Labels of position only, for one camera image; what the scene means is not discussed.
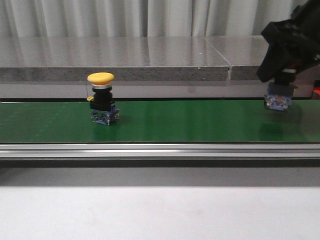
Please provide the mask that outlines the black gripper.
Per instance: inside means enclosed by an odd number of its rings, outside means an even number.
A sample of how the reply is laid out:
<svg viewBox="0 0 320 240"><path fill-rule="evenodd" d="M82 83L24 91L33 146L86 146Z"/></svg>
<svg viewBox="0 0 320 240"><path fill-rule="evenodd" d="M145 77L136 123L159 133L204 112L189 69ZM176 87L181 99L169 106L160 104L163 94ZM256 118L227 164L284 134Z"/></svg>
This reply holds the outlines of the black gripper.
<svg viewBox="0 0 320 240"><path fill-rule="evenodd" d="M287 20L271 21L261 35L268 43L257 77L268 82L284 69L301 73L320 63L320 2L298 5Z"/></svg>

